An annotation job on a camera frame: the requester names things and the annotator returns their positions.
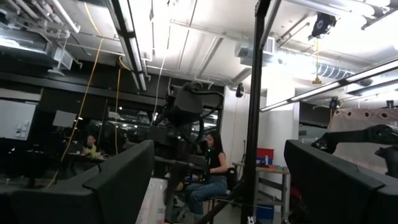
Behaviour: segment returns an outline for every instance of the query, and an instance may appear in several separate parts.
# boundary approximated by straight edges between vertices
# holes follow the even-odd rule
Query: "robotic arm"
[[[369,142],[391,145],[381,147],[375,155],[386,160],[388,172],[386,175],[398,178],[398,128],[379,124],[359,131],[342,131],[325,133],[320,139],[312,143],[312,147],[333,154],[338,143]]]

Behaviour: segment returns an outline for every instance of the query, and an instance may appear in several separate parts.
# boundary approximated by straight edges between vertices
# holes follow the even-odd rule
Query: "jeans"
[[[223,196],[228,187],[226,177],[221,175],[211,176],[209,184],[191,184],[185,190],[185,202],[195,217],[203,216],[203,201],[214,196]]]

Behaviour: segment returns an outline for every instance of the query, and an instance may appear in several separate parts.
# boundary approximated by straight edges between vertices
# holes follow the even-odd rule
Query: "dark-haired woman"
[[[206,140],[209,148],[207,153],[210,169],[209,182],[208,184],[191,184],[185,191],[185,199],[195,218],[195,223],[203,216],[202,202],[210,197],[222,196],[227,191],[225,172],[228,170],[228,165],[221,136],[216,131],[212,131],[207,135]]]

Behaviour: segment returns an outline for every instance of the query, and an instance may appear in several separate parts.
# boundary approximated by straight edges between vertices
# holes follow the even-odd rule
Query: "red box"
[[[257,148],[257,158],[265,158],[266,156],[268,156],[268,159],[274,160],[274,150]]]

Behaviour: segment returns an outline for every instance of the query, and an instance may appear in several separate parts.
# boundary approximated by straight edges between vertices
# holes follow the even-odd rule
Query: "black tank top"
[[[218,156],[223,153],[219,149],[208,149],[206,153],[207,163],[209,164],[209,169],[214,169],[221,166],[220,159]]]

